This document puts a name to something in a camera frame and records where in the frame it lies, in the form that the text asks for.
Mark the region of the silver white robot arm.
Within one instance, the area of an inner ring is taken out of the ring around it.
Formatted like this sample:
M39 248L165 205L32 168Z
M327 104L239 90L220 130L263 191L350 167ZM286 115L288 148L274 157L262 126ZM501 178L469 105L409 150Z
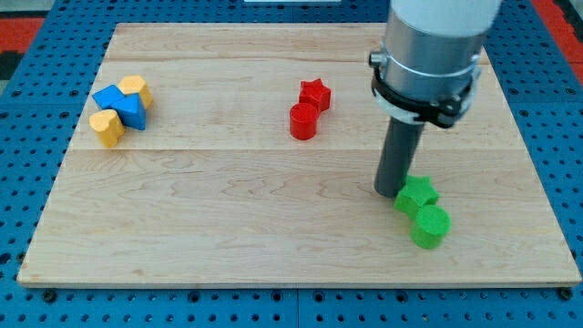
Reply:
M369 55L379 108L405 124L452 127L470 108L500 0L392 0Z

